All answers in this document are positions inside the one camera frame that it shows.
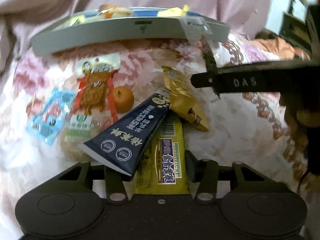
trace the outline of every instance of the blue wrapper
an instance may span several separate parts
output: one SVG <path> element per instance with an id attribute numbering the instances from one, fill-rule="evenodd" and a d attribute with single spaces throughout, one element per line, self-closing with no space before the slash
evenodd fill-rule
<path id="1" fill-rule="evenodd" d="M 79 148 L 102 164 L 125 175 L 135 174 L 138 162 L 169 112 L 169 93 L 151 97 Z"/>
<path id="2" fill-rule="evenodd" d="M 66 116 L 70 113 L 71 105 L 76 94 L 71 90 L 59 90 L 55 87 L 40 114 L 34 116 L 26 127 L 29 134 L 51 146 L 61 130 Z M 51 115 L 51 108 L 59 112 L 58 116 Z"/>

